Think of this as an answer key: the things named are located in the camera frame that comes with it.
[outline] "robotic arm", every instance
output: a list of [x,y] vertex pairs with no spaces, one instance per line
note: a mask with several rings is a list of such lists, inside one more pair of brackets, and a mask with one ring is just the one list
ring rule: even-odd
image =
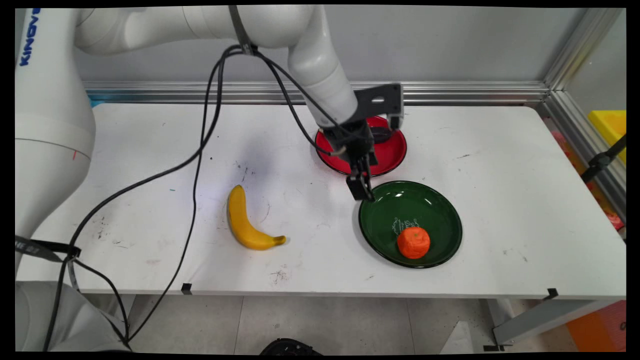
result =
[[[351,193],[356,200],[373,200],[369,165],[377,161],[366,118],[386,113],[391,129],[399,128],[401,85],[353,91],[335,54],[322,5],[247,5],[237,10],[253,45],[289,49],[293,78],[342,128],[305,98],[333,149],[344,149],[340,158],[351,165],[346,179]],[[15,70],[15,234],[25,239],[80,186],[89,169],[95,121],[74,46],[108,55],[178,40],[238,38],[227,6],[30,8],[22,34]],[[15,253],[16,275],[21,256]],[[16,283],[17,350],[38,350],[44,344],[53,288],[35,284]],[[64,292],[69,295],[64,295],[62,318],[54,328],[56,348],[122,347],[94,307],[69,287]]]

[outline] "plate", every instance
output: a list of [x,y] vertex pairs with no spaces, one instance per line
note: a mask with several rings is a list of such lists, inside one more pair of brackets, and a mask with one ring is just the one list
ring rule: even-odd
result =
[[[373,189],[374,202],[363,201],[358,212],[367,243],[383,258],[410,268],[441,265],[458,251],[462,223],[453,205],[434,189],[413,181],[391,181]],[[407,227],[421,227],[431,239],[420,259],[404,257],[397,237]]]
[[[369,127],[388,127],[388,122],[383,117],[370,117],[367,119],[367,123]],[[327,141],[324,134],[319,131],[316,133],[316,143],[323,150],[333,151],[329,141]],[[397,130],[387,141],[373,145],[373,149],[376,152],[378,164],[371,165],[371,176],[380,176],[397,168],[398,165],[402,163],[406,155],[406,140],[402,132]],[[323,163],[327,164],[330,168],[345,175],[351,173],[351,167],[348,162],[337,156],[329,156],[319,151],[316,152]]]

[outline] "red plate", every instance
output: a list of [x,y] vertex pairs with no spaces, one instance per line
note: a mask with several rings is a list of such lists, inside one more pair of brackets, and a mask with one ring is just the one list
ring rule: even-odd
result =
[[[377,116],[368,118],[367,123],[369,124],[369,127],[388,127],[387,120]],[[331,145],[324,137],[324,134],[319,131],[316,134],[316,143],[320,148],[326,151],[333,151]],[[404,160],[404,156],[406,155],[406,140],[404,139],[402,132],[397,130],[389,140],[383,143],[377,143],[373,145],[373,148],[376,151],[378,164],[371,166],[371,176],[379,176],[397,168]],[[329,156],[319,151],[316,152],[318,153],[318,156],[320,156],[320,159],[330,168],[345,175],[351,173],[351,168],[349,167],[348,162],[339,159],[337,156]]]

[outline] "orange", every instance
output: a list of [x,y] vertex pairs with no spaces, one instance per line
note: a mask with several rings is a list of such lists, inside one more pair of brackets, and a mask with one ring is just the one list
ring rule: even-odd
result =
[[400,253],[408,259],[420,259],[427,254],[430,246],[429,234],[421,227],[407,227],[398,236]]

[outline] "cable strap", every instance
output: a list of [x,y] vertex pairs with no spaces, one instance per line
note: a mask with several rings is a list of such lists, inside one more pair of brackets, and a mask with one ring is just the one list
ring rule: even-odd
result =
[[240,42],[240,46],[242,47],[242,52],[245,55],[253,56],[253,44],[251,44],[249,35],[247,35],[246,30],[242,25],[242,20],[240,19],[240,13],[238,12],[237,5],[229,5],[229,14],[231,14],[231,21],[234,23],[234,29],[236,30],[236,37]]
[[35,256],[55,263],[62,262],[62,259],[60,259],[55,252],[63,252],[65,254],[70,254],[71,258],[76,258],[80,256],[81,251],[79,247],[69,246],[69,244],[25,239],[18,235],[15,236],[15,250],[22,254]]

